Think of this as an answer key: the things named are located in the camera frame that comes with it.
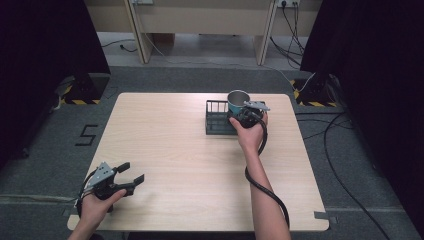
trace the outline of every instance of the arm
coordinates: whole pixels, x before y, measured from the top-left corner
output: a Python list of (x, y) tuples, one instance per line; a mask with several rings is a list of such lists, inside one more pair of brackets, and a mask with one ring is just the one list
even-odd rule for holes
[[(264, 114), (263, 121), (267, 123), (267, 114)], [(250, 176), (256, 182), (272, 191), (258, 154), (263, 134), (261, 125), (256, 124), (252, 128), (244, 129), (236, 119), (230, 118), (230, 122), (237, 130), (238, 140), (243, 150)], [(290, 231), (278, 203), (253, 185), (250, 185), (250, 192), (256, 239), (291, 239)]]
[(105, 218), (109, 207), (121, 199), (126, 192), (125, 189), (122, 189), (104, 201), (98, 199), (94, 194), (86, 195), (82, 202), (81, 219), (68, 240), (90, 239)]

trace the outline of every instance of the cup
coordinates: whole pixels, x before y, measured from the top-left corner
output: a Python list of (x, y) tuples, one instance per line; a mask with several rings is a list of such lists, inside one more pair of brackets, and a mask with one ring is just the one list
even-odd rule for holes
[(250, 101), (250, 96), (245, 91), (234, 90), (228, 94), (227, 101), (228, 108), (233, 112), (234, 115), (237, 115), (245, 106), (244, 102)]

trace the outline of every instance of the yellow and black hazard tape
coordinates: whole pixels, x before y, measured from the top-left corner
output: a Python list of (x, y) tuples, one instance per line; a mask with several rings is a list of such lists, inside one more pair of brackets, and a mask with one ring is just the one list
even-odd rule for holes
[(87, 104), (99, 104), (100, 99), (90, 99), (88, 96), (84, 96), (83, 99), (74, 99), (71, 93), (72, 85), (68, 86), (65, 93), (62, 96), (61, 104), (75, 104), (75, 105), (87, 105)]
[[(292, 86), (296, 83), (295, 80), (291, 80), (290, 83)], [(304, 101), (302, 99), (302, 93), (298, 90), (294, 90), (294, 98), (296, 99), (296, 103), (301, 106), (312, 106), (312, 107), (336, 107), (336, 103), (334, 101)]]

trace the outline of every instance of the person's right hand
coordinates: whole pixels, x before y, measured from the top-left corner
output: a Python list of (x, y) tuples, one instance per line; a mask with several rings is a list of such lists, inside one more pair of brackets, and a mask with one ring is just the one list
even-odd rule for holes
[[(266, 112), (264, 112), (262, 120), (265, 122), (265, 124), (268, 123), (268, 114)], [(261, 124), (257, 123), (251, 128), (243, 128), (240, 122), (232, 117), (230, 118), (230, 123), (237, 130), (238, 141), (243, 151), (258, 151), (263, 138), (263, 129)]]

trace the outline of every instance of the power outlet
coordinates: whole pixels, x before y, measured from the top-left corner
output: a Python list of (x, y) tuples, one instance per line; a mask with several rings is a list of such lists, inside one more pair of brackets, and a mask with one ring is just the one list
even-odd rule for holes
[(300, 4), (300, 0), (277, 0), (277, 7), (283, 7), (283, 1), (286, 1), (286, 8), (294, 8), (296, 4)]

